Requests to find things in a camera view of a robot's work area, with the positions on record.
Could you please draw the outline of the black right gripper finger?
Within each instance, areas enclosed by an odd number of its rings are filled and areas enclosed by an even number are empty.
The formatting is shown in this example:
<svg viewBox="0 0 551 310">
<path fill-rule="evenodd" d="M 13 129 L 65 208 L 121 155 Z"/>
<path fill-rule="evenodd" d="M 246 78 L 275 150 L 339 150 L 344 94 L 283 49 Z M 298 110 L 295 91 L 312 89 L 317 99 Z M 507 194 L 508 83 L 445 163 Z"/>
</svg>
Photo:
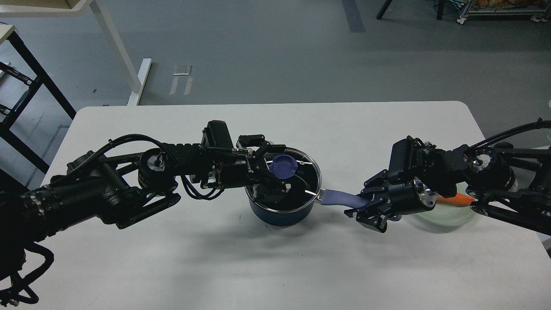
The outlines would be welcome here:
<svg viewBox="0 0 551 310">
<path fill-rule="evenodd" d="M 392 204 L 366 204 L 360 208 L 351 208 L 345 210 L 344 214 L 349 218 L 354 218 L 356 222 L 372 231 L 385 233 L 388 228 L 388 221 L 399 221 L 401 214 L 392 210 Z"/>
<path fill-rule="evenodd" d="M 388 170 L 384 169 L 364 182 L 361 198 L 386 199 L 388 198 Z"/>
</svg>

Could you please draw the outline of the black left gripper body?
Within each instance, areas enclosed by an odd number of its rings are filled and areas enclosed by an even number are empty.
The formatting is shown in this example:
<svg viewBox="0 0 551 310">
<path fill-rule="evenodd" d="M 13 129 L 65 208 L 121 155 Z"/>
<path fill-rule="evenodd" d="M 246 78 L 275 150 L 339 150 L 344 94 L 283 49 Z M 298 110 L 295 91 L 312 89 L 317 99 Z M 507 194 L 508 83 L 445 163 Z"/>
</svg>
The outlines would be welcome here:
<svg viewBox="0 0 551 310">
<path fill-rule="evenodd" d="M 257 176 L 251 165 L 253 155 L 253 149 L 211 147 L 218 184 L 223 189 L 252 186 Z"/>
</svg>

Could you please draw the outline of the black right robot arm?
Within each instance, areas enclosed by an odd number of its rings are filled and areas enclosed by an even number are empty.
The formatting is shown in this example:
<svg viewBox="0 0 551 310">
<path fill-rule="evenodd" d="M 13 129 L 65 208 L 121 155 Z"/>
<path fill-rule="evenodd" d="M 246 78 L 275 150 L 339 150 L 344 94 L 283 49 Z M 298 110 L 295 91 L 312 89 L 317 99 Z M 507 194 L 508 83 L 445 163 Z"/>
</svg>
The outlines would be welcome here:
<svg viewBox="0 0 551 310">
<path fill-rule="evenodd" d="M 505 139 L 549 129 L 539 118 L 453 150 L 407 136 L 394 143 L 388 168 L 364 182 L 359 206 L 344 213 L 365 228 L 386 232 L 388 220 L 431 211 L 436 196 L 453 198 L 466 183 L 477 214 L 550 234 L 550 151 L 515 149 Z"/>
</svg>

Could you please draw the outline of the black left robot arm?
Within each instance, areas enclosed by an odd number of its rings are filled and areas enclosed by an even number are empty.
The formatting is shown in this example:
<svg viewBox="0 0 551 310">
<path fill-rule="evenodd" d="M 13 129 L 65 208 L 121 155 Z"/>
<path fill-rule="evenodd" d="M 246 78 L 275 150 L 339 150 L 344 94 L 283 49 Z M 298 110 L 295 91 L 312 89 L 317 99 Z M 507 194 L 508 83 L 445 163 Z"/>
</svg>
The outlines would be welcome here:
<svg viewBox="0 0 551 310">
<path fill-rule="evenodd" d="M 30 285 L 54 262 L 40 241 L 93 217 L 128 228 L 181 200 L 177 178 L 195 200 L 255 185 L 281 200 L 284 178 L 269 170 L 264 156 L 286 149 L 264 135 L 242 135 L 233 145 L 226 123 L 213 120 L 200 143 L 124 135 L 78 157 L 47 185 L 22 194 L 1 192 L 1 279 L 11 283 L 1 290 L 2 306 L 39 302 Z"/>
</svg>

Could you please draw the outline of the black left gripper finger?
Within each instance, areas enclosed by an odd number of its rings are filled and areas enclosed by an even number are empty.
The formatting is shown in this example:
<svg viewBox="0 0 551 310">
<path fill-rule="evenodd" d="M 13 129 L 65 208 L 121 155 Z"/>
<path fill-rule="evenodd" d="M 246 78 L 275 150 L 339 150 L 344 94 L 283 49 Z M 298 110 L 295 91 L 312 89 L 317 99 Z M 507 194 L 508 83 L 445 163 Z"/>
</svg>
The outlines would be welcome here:
<svg viewBox="0 0 551 310">
<path fill-rule="evenodd" d="M 272 143 L 266 140 L 264 135 L 240 135 L 237 147 L 248 150 L 245 163 L 250 178 L 273 178 L 264 155 L 267 153 L 282 154 L 287 149 L 287 145 Z"/>
<path fill-rule="evenodd" d="M 252 200 L 264 207 L 273 207 L 281 202 L 291 186 L 289 180 L 263 178 L 252 187 Z"/>
</svg>

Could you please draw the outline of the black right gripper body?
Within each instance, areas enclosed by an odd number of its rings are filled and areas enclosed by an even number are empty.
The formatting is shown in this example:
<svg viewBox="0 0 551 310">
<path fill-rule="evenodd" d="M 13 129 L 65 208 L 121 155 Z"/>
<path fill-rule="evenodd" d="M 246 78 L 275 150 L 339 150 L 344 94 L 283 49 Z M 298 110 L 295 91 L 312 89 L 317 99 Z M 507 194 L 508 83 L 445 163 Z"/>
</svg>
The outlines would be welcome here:
<svg viewBox="0 0 551 310">
<path fill-rule="evenodd" d="M 437 193 L 420 179 L 388 185 L 387 198 L 378 209 L 384 215 L 408 215 L 431 211 L 436 206 Z"/>
</svg>

